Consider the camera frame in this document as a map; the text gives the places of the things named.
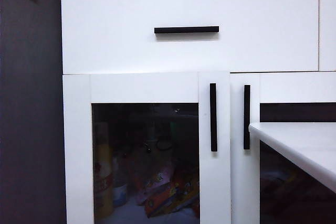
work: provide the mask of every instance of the cabinet shelf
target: cabinet shelf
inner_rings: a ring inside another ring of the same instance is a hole
[[[252,123],[249,131],[336,193],[336,123]]]
[[[197,224],[199,223],[190,208],[182,209],[168,215],[162,215],[152,218],[147,218],[144,207],[138,206],[135,197],[131,196],[129,201],[121,207],[115,208],[114,213],[102,220],[97,221],[97,224],[122,224],[122,223],[138,223],[138,224],[162,224],[162,223],[183,223]]]

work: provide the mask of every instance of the bottle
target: bottle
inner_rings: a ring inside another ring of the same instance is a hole
[[[113,206],[120,207],[128,201],[127,177],[118,163],[118,158],[113,158]]]
[[[94,218],[99,220],[113,213],[113,173],[111,165],[112,150],[109,145],[108,124],[100,122],[96,123],[94,126]]]

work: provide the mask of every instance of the door handle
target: door handle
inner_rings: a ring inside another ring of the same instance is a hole
[[[210,132],[211,151],[217,152],[217,101],[215,83],[210,83]]]
[[[251,86],[244,85],[244,150],[250,149],[250,133],[248,131],[250,125],[250,93]]]
[[[218,33],[219,26],[155,27],[155,34]]]

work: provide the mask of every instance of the wall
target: wall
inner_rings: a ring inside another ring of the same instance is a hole
[[[0,0],[0,223],[66,223],[60,0]]]

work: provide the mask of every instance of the drawer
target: drawer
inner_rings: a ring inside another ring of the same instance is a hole
[[[320,0],[320,70],[336,71],[336,0]]]
[[[318,0],[62,0],[62,35],[65,74],[318,70]]]

